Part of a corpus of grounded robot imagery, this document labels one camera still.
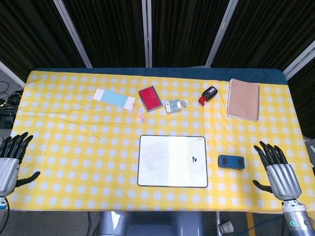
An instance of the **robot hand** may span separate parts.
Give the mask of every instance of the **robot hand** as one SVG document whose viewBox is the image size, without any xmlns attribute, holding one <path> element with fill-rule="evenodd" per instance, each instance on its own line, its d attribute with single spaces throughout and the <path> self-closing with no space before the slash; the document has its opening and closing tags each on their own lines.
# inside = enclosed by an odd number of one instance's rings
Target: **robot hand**
<svg viewBox="0 0 315 236">
<path fill-rule="evenodd" d="M 9 195 L 15 187 L 34 181 L 40 174 L 38 171 L 29 178 L 17 179 L 26 148 L 33 138 L 33 135 L 27 135 L 25 132 L 14 138 L 8 137 L 0 147 L 0 197 Z"/>
<path fill-rule="evenodd" d="M 257 180 L 253 180 L 253 183 L 260 190 L 273 193 L 283 201 L 283 214 L 292 236 L 315 236 L 305 205 L 297 201 L 302 190 L 292 166 L 287 163 L 279 147 L 265 145 L 262 141 L 259 143 L 264 152 L 257 146 L 254 148 L 267 172 L 270 186 L 261 185 Z"/>
<path fill-rule="evenodd" d="M 267 171 L 271 186 L 261 185 L 257 180 L 253 180 L 255 186 L 263 191 L 273 193 L 276 198 L 282 201 L 297 199 L 302 190 L 295 172 L 292 166 L 287 163 L 282 150 L 277 146 L 265 145 L 262 141 L 259 143 L 265 153 L 257 146 L 254 146 L 254 148 Z"/>
</svg>

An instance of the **blue eraser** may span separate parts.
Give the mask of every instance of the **blue eraser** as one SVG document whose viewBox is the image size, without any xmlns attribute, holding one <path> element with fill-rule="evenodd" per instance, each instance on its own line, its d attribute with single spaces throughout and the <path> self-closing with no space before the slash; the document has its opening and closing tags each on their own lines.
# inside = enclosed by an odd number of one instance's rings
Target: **blue eraser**
<svg viewBox="0 0 315 236">
<path fill-rule="evenodd" d="M 244 157 L 220 155 L 218 157 L 218 165 L 222 168 L 242 170 L 245 168 Z"/>
</svg>

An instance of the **gray machine base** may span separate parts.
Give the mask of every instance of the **gray machine base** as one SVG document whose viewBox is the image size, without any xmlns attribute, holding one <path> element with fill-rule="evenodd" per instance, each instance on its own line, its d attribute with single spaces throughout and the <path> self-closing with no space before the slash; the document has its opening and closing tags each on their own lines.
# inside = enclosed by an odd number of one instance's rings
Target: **gray machine base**
<svg viewBox="0 0 315 236">
<path fill-rule="evenodd" d="M 104 211 L 98 236 L 203 236 L 200 212 Z"/>
</svg>

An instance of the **whiteboard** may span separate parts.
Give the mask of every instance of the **whiteboard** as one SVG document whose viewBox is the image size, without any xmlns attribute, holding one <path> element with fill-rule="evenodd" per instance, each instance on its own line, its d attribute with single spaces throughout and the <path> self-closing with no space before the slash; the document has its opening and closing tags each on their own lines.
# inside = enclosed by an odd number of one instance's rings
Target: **whiteboard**
<svg viewBox="0 0 315 236">
<path fill-rule="evenodd" d="M 203 137 L 140 137 L 138 185 L 207 187 Z"/>
</svg>

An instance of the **small electronic device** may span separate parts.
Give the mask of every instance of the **small electronic device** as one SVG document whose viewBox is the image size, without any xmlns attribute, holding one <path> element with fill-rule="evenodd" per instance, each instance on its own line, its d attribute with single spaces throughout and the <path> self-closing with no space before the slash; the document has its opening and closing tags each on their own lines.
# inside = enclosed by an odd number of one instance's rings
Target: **small electronic device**
<svg viewBox="0 0 315 236">
<path fill-rule="evenodd" d="M 244 157 L 220 155 L 218 157 L 218 165 L 221 168 L 242 170 L 245 168 Z"/>
<path fill-rule="evenodd" d="M 205 105 L 205 101 L 208 102 L 211 98 L 213 98 L 216 94 L 218 93 L 218 90 L 211 86 L 209 87 L 207 90 L 205 90 L 201 97 L 199 98 L 198 102 L 204 106 Z"/>
<path fill-rule="evenodd" d="M 153 111 L 163 106 L 153 86 L 140 90 L 139 96 L 147 112 Z"/>
<path fill-rule="evenodd" d="M 166 112 L 168 113 L 178 112 L 182 109 L 181 101 L 179 99 L 167 101 L 165 103 L 165 109 L 166 109 Z"/>
</svg>

